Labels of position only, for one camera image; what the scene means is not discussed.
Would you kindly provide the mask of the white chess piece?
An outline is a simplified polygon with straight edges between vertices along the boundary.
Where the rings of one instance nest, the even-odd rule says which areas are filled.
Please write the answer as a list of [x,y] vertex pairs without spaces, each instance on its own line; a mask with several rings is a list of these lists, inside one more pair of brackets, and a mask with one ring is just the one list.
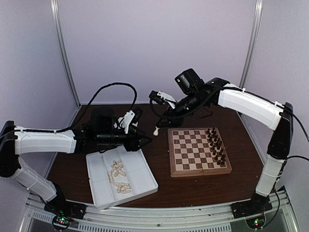
[[154,136],[158,136],[159,135],[159,128],[158,127],[155,127],[155,130],[153,132],[153,135]]

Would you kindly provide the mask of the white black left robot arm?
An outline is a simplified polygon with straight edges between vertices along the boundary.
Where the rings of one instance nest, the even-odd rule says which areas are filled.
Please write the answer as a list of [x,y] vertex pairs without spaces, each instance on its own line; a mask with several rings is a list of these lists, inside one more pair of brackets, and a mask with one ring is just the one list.
[[90,120],[81,126],[61,130],[27,129],[7,121],[0,132],[0,175],[16,179],[38,194],[60,215],[70,207],[60,187],[22,164],[21,154],[60,152],[87,154],[124,146],[128,152],[140,150],[152,138],[138,129],[143,111],[136,107],[116,118],[108,107],[92,110]]

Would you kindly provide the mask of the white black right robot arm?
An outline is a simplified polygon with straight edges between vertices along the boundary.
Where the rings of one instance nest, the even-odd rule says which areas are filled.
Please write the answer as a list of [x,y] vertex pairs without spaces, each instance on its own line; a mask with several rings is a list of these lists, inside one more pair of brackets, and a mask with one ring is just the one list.
[[175,82],[186,95],[176,101],[162,91],[152,91],[151,102],[168,104],[156,124],[154,135],[163,127],[180,126],[182,120],[204,106],[221,106],[247,115],[273,131],[267,147],[267,160],[256,189],[248,201],[248,210],[258,213],[269,202],[268,196],[283,171],[283,164],[290,153],[293,136],[293,107],[250,93],[227,80],[215,77],[204,82],[192,69],[183,71]]

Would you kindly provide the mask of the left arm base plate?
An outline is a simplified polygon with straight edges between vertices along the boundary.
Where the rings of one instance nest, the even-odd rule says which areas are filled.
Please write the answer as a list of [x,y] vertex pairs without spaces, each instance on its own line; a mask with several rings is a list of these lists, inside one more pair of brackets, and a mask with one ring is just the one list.
[[64,205],[54,206],[51,203],[45,203],[44,210],[56,216],[68,219],[83,219],[86,205],[82,203],[65,202]]

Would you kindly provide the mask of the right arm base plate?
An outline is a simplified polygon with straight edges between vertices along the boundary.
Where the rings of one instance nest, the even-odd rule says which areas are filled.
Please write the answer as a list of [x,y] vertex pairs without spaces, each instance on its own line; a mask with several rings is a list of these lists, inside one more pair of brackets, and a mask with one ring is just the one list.
[[262,214],[263,212],[271,210],[272,208],[273,207],[271,203],[262,204],[261,202],[254,200],[247,200],[231,204],[231,210],[234,219]]

